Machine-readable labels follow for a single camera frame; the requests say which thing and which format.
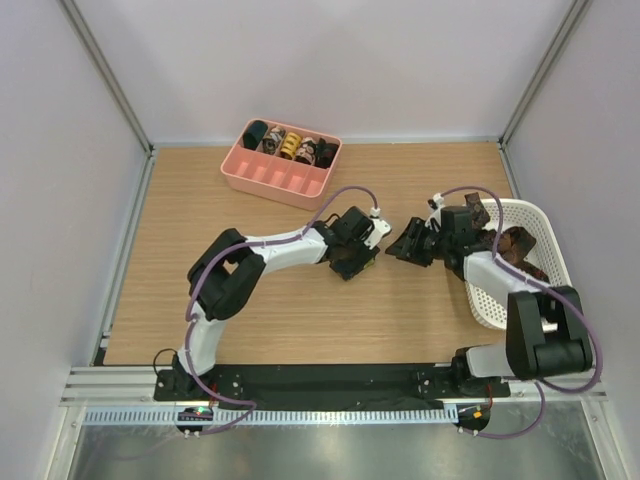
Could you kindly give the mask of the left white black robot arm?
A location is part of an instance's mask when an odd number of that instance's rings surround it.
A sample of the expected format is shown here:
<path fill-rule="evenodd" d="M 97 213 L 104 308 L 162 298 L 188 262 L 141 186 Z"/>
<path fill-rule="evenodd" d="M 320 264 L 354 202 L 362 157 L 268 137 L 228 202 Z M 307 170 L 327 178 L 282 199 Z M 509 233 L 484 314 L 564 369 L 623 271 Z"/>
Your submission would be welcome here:
<path fill-rule="evenodd" d="M 226 321 L 248 303 L 265 275 L 290 267 L 327 263 L 349 281 L 374 263 L 391 225 L 374 208 L 356 206 L 331 222 L 315 220 L 297 230 L 256 237 L 231 228 L 223 231 L 187 274 L 190 300 L 188 333 L 174 357 L 177 388 L 191 400 L 204 398 L 212 386 L 210 371 Z"/>

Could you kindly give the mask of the blue yellow floral tie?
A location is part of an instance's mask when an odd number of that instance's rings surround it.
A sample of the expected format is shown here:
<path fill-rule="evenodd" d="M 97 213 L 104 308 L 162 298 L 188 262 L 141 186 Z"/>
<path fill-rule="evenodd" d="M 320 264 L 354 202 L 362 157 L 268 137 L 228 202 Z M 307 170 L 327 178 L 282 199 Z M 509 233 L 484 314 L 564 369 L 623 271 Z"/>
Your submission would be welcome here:
<path fill-rule="evenodd" d="M 343 268 L 342 279 L 345 281 L 352 280 L 364 270 L 371 267 L 375 263 L 375 259 L 371 258 L 366 261 L 349 261 Z"/>

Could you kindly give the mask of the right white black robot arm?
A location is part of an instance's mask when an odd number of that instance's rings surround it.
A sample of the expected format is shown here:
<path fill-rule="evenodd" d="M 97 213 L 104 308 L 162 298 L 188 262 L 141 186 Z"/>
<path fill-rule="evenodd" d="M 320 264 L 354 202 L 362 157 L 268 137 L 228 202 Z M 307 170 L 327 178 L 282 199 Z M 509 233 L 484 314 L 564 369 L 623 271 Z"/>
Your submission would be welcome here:
<path fill-rule="evenodd" d="M 472 396 L 487 378 L 543 380 L 592 368 L 594 353 L 578 292 L 553 287 L 504 261 L 521 234 L 501 235 L 476 223 L 468 206 L 448 206 L 429 219 L 414 217 L 386 250 L 411 264 L 440 260 L 469 286 L 488 294 L 506 311 L 504 342 L 463 347 L 451 361 L 450 382 Z"/>

